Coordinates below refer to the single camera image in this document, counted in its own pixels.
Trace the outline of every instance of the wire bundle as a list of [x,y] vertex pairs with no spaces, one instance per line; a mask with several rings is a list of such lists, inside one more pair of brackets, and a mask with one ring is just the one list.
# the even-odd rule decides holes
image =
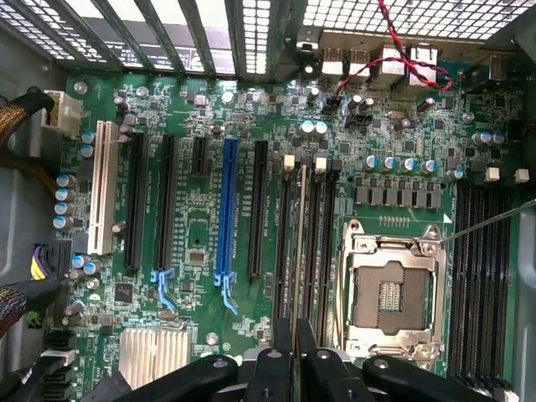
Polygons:
[[[342,81],[337,87],[337,89],[335,90],[334,95],[338,96],[341,90],[344,89],[344,87],[348,84],[348,82],[350,82],[350,80],[353,77],[355,77],[356,75],[359,75],[365,69],[374,67],[375,65],[383,63],[384,61],[399,61],[400,63],[404,63],[405,67],[409,70],[409,72],[413,74],[423,84],[431,88],[434,88],[436,90],[449,90],[455,84],[455,81],[452,78],[452,76],[449,74],[449,72],[446,69],[443,69],[442,67],[438,67],[437,65],[434,65],[434,64],[429,64],[424,61],[412,60],[409,57],[409,55],[407,55],[407,53],[402,49],[402,43],[400,42],[400,39],[396,33],[396,29],[394,28],[393,22],[391,21],[391,18],[389,17],[389,10],[387,9],[387,6],[385,5],[384,0],[378,0],[378,5],[379,5],[379,11],[382,13],[384,20],[387,22],[389,35],[393,39],[394,46],[398,50],[400,57],[387,57],[385,59],[376,59],[376,60],[371,61],[370,63],[366,64],[362,69],[360,69],[358,72],[349,75],[347,79]],[[448,80],[448,83],[446,85],[441,86],[437,84],[437,82],[435,81],[430,81],[426,79],[426,77],[417,70],[416,66],[426,67],[426,68],[429,68],[431,70],[438,72],[439,74],[443,74]]]

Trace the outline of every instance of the capacitor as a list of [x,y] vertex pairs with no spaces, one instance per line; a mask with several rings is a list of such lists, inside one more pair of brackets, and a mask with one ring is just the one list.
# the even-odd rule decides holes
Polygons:
[[95,275],[101,272],[102,263],[99,260],[91,260],[84,264],[84,272],[86,275]]
[[359,111],[364,112],[370,109],[374,105],[374,99],[372,98],[365,98],[361,101],[359,104]]
[[91,261],[91,258],[88,255],[75,255],[71,261],[73,268],[80,270],[84,268],[84,265]]
[[56,178],[56,184],[60,187],[74,187],[76,185],[76,177],[72,174],[60,174]]
[[116,235],[123,233],[126,229],[126,222],[115,222],[111,226],[111,233],[115,233]]
[[82,155],[82,157],[92,157],[94,150],[95,149],[93,148],[92,145],[85,144],[82,147],[80,147],[80,154]]
[[72,203],[57,203],[54,206],[54,212],[57,215],[71,215],[75,211],[75,206]]
[[320,90],[317,86],[313,86],[309,93],[307,94],[307,103],[314,103],[320,95]]
[[68,229],[72,228],[75,224],[75,220],[70,216],[56,216],[52,221],[52,225],[56,229]]
[[410,157],[408,159],[403,160],[400,164],[400,170],[404,173],[413,172],[414,167],[415,161]]
[[464,176],[463,169],[458,167],[456,170],[447,170],[446,171],[446,177],[449,180],[456,181],[456,180],[462,180]]
[[492,134],[492,139],[489,142],[489,145],[492,147],[500,147],[506,141],[506,137],[500,131],[494,132]]
[[301,134],[308,136],[315,130],[315,125],[312,121],[305,120],[300,126]]
[[54,196],[58,201],[72,201],[75,199],[75,191],[70,188],[58,188]]
[[318,121],[317,124],[315,124],[315,131],[319,136],[323,136],[327,133],[327,124],[323,121]]
[[100,282],[97,278],[88,278],[85,281],[85,287],[90,291],[96,291],[99,288]]
[[466,111],[461,115],[461,120],[466,124],[471,124],[475,121],[475,114],[472,111]]
[[423,174],[432,174],[436,170],[436,161],[429,159],[420,165],[420,170]]
[[475,132],[471,139],[475,145],[488,145],[492,140],[492,135],[486,131]]
[[405,128],[410,128],[410,127],[411,127],[411,121],[410,119],[406,119],[406,118],[401,119],[393,124],[393,129],[395,131],[402,131]]
[[373,170],[374,168],[376,168],[377,163],[378,158],[376,158],[374,155],[368,155],[363,161],[363,168],[365,170]]
[[84,303],[80,300],[74,301],[70,306],[64,309],[64,314],[68,317],[74,316],[85,309]]
[[84,144],[92,144],[95,142],[95,133],[90,130],[83,130],[80,140],[82,140]]
[[380,163],[380,167],[382,170],[388,172],[389,170],[392,170],[394,168],[394,158],[393,157],[385,157],[382,159],[382,162]]
[[359,106],[362,100],[363,98],[360,95],[352,96],[352,99],[350,99],[348,103],[348,110],[355,111],[355,108]]
[[434,107],[435,104],[436,100],[434,98],[426,98],[419,105],[417,105],[417,111],[419,113],[423,113]]
[[119,109],[123,113],[127,113],[131,108],[131,106],[128,104],[126,99],[123,98],[122,96],[115,96],[114,97],[114,105],[116,105],[117,109]]

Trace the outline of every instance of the white connector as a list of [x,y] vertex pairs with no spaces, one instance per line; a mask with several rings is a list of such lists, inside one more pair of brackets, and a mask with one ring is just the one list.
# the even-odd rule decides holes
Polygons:
[[117,184],[117,125],[98,121],[95,136],[95,160],[91,188],[90,233],[88,254],[111,253]]
[[41,126],[61,132],[71,138],[78,138],[80,136],[82,102],[71,98],[61,90],[46,90],[44,93],[54,99],[55,105],[50,113],[49,124],[47,124],[47,111],[43,110]]

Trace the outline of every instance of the motherboard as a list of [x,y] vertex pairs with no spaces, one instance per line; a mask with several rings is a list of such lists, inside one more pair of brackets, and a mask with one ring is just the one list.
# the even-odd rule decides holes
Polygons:
[[334,105],[335,89],[70,77],[81,130],[63,143],[54,226],[75,254],[59,327],[76,334],[76,399],[117,368],[136,388],[207,354],[240,361],[278,317],[308,318],[357,364],[390,353],[445,376],[449,339],[482,347],[459,327],[487,300],[456,263],[471,247],[440,240],[512,203],[475,218],[460,197],[478,207],[523,183],[519,91],[349,85]]

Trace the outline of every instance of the white pci slot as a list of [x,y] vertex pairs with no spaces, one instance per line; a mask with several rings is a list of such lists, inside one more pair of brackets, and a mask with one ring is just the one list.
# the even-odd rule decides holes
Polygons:
[[111,253],[111,226],[116,208],[118,137],[116,124],[111,121],[97,122],[88,254]]

